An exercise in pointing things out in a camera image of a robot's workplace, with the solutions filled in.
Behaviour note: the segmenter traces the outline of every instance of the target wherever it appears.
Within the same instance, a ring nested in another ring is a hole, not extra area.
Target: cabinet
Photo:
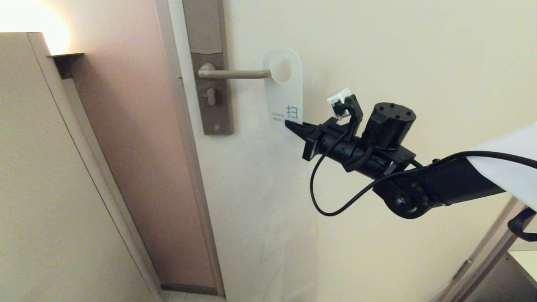
[[[69,132],[47,55],[41,34],[0,33],[0,300],[155,301]]]

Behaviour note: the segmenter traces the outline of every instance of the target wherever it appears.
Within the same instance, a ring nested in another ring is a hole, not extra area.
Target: white tag
[[[265,79],[268,118],[274,125],[285,120],[302,123],[302,63],[287,47],[271,50],[263,59],[263,69],[272,76]]]

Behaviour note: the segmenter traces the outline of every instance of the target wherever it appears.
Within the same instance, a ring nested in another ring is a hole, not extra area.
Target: metal plate
[[[225,69],[224,56],[219,54],[192,54],[196,89],[200,104],[200,114],[205,135],[230,135],[233,134],[233,111],[231,98],[226,80],[213,80],[200,78],[198,70],[205,63],[213,64],[217,69]],[[207,90],[216,90],[216,104],[210,106],[207,99]]]

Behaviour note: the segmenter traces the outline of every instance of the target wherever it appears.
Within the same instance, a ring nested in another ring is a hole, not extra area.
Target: screw
[[[404,198],[401,196],[397,196],[397,198],[395,199],[395,203],[397,203],[397,205],[402,205],[402,206],[406,204]]]

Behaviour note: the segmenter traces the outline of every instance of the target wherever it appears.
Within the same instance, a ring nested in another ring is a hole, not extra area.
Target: pink wall
[[[162,283],[215,287],[154,2],[47,0],[74,80]]]

